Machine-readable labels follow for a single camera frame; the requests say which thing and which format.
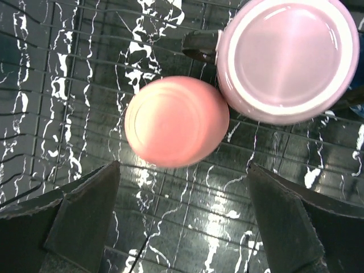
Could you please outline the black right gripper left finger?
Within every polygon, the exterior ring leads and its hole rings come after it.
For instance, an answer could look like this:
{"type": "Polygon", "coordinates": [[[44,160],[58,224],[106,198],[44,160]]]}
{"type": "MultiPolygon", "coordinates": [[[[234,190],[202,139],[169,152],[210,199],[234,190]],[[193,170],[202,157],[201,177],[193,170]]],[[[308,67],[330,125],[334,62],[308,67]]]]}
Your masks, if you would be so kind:
{"type": "Polygon", "coordinates": [[[98,272],[120,177],[113,161],[1,211],[1,272],[98,272]]]}

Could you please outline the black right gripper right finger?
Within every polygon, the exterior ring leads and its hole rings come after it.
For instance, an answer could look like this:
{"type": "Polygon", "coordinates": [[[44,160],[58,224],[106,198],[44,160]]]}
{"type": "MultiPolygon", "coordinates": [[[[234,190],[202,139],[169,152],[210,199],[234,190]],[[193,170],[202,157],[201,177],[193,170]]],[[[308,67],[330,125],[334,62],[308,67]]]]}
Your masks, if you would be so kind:
{"type": "Polygon", "coordinates": [[[363,205],[252,163],[251,202],[271,272],[363,272],[363,205]]]}

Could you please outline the pink plastic cup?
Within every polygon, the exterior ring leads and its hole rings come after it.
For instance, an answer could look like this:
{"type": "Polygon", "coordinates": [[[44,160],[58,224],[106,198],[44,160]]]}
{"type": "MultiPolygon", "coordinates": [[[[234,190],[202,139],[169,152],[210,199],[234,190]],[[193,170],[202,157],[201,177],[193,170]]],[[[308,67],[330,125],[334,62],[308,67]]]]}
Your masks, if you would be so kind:
{"type": "Polygon", "coordinates": [[[229,127],[221,93],[202,80],[169,76],[144,86],[125,114],[133,151],[158,167],[179,168],[210,155],[229,127]]]}

